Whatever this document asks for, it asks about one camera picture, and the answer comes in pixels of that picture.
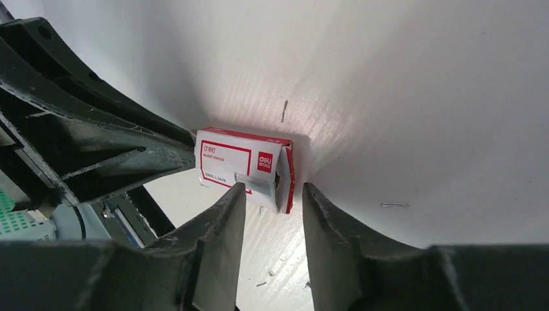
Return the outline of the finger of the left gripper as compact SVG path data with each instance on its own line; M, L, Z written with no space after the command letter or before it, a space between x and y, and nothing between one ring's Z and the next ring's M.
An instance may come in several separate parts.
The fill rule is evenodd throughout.
M102 80L42 17L1 25L1 189L96 203L195 165L190 132Z

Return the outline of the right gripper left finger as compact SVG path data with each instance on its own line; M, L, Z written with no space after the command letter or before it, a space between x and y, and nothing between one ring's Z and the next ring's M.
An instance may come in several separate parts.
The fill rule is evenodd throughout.
M235 310L246 193L141 249L113 240L3 241L2 310Z

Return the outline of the red white staple box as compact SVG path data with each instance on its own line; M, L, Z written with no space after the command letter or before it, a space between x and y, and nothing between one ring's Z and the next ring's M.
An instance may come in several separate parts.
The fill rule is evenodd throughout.
M292 140L208 127L197 131L194 154L200 184L230 188L242 183L252 202L274 213L291 212Z

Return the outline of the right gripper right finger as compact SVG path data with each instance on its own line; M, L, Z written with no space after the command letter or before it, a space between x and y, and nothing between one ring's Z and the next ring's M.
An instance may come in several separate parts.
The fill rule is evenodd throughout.
M302 188L315 310L547 310L548 246L435 245L389 238Z

